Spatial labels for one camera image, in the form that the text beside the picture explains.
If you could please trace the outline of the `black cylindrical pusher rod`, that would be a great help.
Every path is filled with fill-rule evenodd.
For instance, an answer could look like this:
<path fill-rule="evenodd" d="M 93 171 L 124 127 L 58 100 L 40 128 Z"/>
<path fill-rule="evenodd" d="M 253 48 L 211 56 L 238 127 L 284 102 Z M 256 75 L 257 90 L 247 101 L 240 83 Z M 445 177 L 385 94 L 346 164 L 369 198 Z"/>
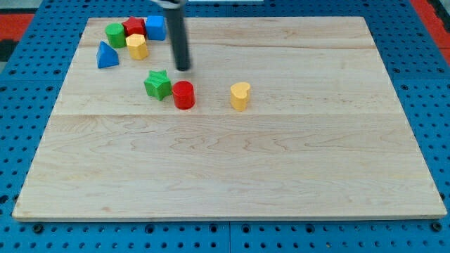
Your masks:
<path fill-rule="evenodd" d="M 163 8 L 167 19 L 167 27 L 172 44 L 175 67 L 178 71 L 182 72 L 190 70 L 191 57 L 184 22 L 184 2 L 164 1 Z"/>

